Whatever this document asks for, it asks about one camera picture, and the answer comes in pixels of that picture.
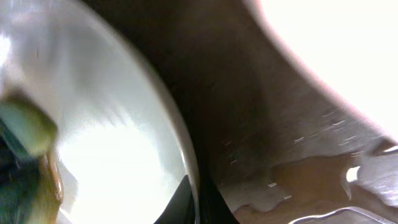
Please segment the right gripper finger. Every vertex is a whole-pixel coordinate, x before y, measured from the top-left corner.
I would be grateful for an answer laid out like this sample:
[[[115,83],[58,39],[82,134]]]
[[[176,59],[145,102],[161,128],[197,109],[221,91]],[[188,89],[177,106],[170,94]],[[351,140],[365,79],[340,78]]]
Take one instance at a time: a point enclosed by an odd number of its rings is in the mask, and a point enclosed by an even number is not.
[[[200,184],[199,207],[195,208],[191,186],[185,176],[155,224],[239,224],[210,178]]]

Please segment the green yellow sponge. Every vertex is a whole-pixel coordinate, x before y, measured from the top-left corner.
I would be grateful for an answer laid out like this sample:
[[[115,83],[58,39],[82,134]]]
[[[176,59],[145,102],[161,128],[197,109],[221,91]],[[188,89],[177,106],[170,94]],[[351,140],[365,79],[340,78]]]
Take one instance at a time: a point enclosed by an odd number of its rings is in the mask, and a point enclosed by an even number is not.
[[[26,99],[1,100],[1,138],[20,161],[31,161],[53,148],[57,125]]]

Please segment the white plate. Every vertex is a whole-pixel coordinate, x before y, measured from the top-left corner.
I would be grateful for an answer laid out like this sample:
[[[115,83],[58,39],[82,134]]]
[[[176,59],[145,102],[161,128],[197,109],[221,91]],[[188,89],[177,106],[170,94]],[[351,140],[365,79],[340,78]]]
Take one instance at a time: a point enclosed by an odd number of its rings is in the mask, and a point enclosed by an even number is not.
[[[55,223],[155,223],[199,173],[183,119],[140,51],[81,1],[1,2],[1,100],[57,125]]]
[[[370,127],[397,138],[397,2],[252,0],[288,62]]]

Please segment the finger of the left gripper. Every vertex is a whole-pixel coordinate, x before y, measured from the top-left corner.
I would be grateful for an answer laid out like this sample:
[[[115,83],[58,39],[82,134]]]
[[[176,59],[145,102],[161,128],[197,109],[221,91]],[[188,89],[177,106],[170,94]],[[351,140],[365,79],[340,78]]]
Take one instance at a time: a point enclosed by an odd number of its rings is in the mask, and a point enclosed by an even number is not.
[[[1,224],[55,223],[63,185],[53,150],[19,161],[1,142]]]

